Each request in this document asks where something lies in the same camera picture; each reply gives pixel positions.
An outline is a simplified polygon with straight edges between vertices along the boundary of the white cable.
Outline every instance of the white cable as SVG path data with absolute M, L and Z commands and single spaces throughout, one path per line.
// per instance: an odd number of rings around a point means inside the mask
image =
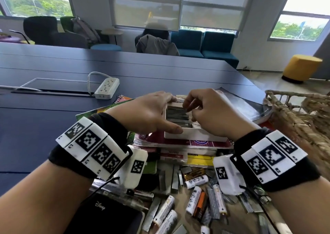
M 8 88 L 8 89 L 23 89 L 23 90 L 32 90 L 32 91 L 42 91 L 35 88 L 28 88 L 28 87 L 20 87 L 20 86 L 0 86 L 0 88 Z
M 88 89 L 89 95 L 92 96 L 92 92 L 90 90 L 90 83 L 89 83 L 89 77 L 90 77 L 91 74 L 100 74 L 100 75 L 103 75 L 103 76 L 105 76 L 107 78 L 111 78 L 111 77 L 109 75 L 106 75 L 106 74 L 101 73 L 101 72 L 91 72 L 91 73 L 89 73 L 88 76 L 87 76 L 87 89 Z

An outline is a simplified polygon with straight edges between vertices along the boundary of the person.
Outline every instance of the person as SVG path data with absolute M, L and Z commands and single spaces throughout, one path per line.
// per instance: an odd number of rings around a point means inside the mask
M 182 133 L 180 126 L 161 116 L 163 107 L 170 101 L 175 101 L 170 93 L 155 92 L 108 109 L 106 115 L 112 120 L 111 127 L 115 128 L 111 137 L 115 141 L 126 138 L 126 135 L 118 136 L 117 132 L 127 134 L 127 130 L 144 134 L 157 130 Z M 183 106 L 192 111 L 193 120 L 206 131 L 235 141 L 235 152 L 236 144 L 250 148 L 264 137 L 256 137 L 262 129 L 237 111 L 224 94 L 213 89 L 192 90 Z M 106 120 L 103 123 L 104 128 L 109 127 Z M 77 161 L 75 166 L 65 166 L 51 156 L 51 161 L 45 161 L 0 198 L 1 233 L 60 234 L 67 228 L 86 198 L 93 179 L 81 175 L 84 173 Z M 283 190 L 273 187 L 269 196 L 293 233 L 325 234 L 330 230 L 330 183 L 309 167 L 308 162 L 304 165 L 308 172 L 296 171 L 297 178 L 286 177 L 286 181 L 278 183 L 282 186 L 293 181 L 294 186 Z

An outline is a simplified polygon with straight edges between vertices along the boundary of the gray jacket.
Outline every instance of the gray jacket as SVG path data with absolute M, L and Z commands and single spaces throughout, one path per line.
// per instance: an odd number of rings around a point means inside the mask
M 140 38 L 138 44 L 136 45 L 136 52 L 180 56 L 174 43 L 171 43 L 165 39 L 156 38 L 150 34 Z

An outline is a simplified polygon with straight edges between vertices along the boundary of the backpack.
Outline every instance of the backpack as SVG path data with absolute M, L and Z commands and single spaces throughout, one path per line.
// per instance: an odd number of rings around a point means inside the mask
M 87 39 L 88 43 L 100 43 L 101 38 L 97 32 L 84 20 L 80 19 L 78 16 L 71 19 L 73 23 L 73 32 L 83 36 Z

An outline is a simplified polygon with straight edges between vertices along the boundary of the gold battery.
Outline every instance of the gold battery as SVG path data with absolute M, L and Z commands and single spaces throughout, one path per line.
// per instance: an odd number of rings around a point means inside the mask
M 188 172 L 188 173 L 184 174 L 184 179 L 187 181 L 187 180 L 190 180 L 190 179 L 200 177 L 202 175 L 205 175 L 205 169 L 204 168 L 198 168 L 194 171 L 191 171 L 191 172 Z

